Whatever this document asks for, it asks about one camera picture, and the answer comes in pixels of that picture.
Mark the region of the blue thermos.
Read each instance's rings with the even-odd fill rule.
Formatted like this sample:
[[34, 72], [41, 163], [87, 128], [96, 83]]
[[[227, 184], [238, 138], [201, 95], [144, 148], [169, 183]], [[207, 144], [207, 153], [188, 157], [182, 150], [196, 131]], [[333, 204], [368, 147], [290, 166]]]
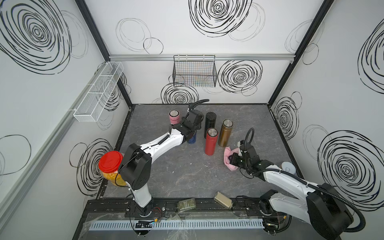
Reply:
[[196, 142], [196, 133], [194, 133], [194, 135], [188, 140], [188, 143], [189, 144], [194, 144]]

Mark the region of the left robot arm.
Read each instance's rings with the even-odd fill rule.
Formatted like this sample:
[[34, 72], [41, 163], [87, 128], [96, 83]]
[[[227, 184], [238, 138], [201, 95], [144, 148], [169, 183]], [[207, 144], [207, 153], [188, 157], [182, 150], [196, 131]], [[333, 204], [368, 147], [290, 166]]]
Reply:
[[146, 209], [152, 201], [147, 182], [154, 161], [172, 148], [190, 140], [201, 129], [203, 119], [203, 113], [190, 109], [180, 123], [170, 125], [168, 132], [157, 139], [142, 145], [129, 145], [118, 174], [128, 185], [139, 208]]

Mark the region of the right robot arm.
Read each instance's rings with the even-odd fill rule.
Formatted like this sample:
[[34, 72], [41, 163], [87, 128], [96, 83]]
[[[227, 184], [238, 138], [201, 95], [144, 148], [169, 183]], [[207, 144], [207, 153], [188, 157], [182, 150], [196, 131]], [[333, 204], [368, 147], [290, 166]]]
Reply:
[[259, 209], [263, 215], [285, 213], [310, 224], [327, 240], [335, 240], [353, 223], [347, 204], [328, 184], [317, 185], [284, 171], [268, 160], [262, 160], [255, 148], [246, 141], [239, 147], [226, 148], [224, 163], [228, 168], [245, 170], [250, 176], [273, 184], [290, 196], [269, 190], [259, 198]]

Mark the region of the pink thermos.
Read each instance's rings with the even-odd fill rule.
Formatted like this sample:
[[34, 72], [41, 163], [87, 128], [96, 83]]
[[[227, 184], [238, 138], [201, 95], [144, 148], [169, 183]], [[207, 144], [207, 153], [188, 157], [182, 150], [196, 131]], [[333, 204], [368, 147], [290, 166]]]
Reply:
[[181, 122], [180, 112], [178, 110], [171, 110], [169, 112], [170, 123], [172, 125], [179, 124]]

